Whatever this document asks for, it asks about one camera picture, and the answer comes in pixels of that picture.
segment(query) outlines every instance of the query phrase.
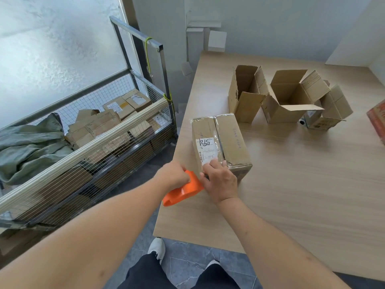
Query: wire mesh cart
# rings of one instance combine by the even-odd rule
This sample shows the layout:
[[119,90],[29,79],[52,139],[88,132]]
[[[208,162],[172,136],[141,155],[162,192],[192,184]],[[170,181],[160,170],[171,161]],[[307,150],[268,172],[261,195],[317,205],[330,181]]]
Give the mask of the wire mesh cart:
[[[80,90],[10,126],[36,125],[50,113],[60,116],[64,130],[80,109],[103,104],[138,89],[152,104],[14,189],[2,185],[0,227],[52,230],[90,208],[145,162],[177,138],[175,114],[167,82],[163,45],[111,16],[127,68]],[[147,42],[159,57],[165,92],[129,63],[120,29]]]

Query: forearm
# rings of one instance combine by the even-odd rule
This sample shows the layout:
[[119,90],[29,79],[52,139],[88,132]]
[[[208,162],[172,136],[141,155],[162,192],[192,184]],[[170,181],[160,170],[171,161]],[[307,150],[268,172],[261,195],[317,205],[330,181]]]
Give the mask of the forearm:
[[240,199],[226,199],[218,208],[239,238],[264,288],[349,288],[311,253],[254,214]]
[[152,179],[87,210],[1,270],[2,284],[10,289],[102,288],[167,189]]

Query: frosted glass window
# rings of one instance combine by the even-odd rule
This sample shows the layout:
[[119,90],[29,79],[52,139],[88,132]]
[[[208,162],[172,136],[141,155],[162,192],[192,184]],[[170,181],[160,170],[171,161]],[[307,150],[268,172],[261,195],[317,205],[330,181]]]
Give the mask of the frosted glass window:
[[110,15],[118,0],[0,0],[0,127],[126,67]]

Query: orange tape dispenser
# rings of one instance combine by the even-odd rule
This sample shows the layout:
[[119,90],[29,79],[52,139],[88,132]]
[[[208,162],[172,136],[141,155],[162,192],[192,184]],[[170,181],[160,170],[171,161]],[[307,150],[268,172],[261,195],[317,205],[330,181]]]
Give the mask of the orange tape dispenser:
[[163,206],[172,206],[176,203],[183,201],[184,199],[187,199],[191,196],[195,196],[203,189],[201,182],[193,171],[186,170],[185,173],[190,176],[190,182],[185,184],[181,188],[176,188],[170,191],[163,198]]

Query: black pants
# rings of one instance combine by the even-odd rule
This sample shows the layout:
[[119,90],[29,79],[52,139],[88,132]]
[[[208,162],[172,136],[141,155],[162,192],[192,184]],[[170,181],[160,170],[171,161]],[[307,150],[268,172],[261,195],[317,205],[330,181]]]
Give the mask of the black pants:
[[[175,289],[155,255],[147,254],[128,270],[118,289]],[[218,264],[207,268],[196,281],[194,289],[239,289],[229,274]]]

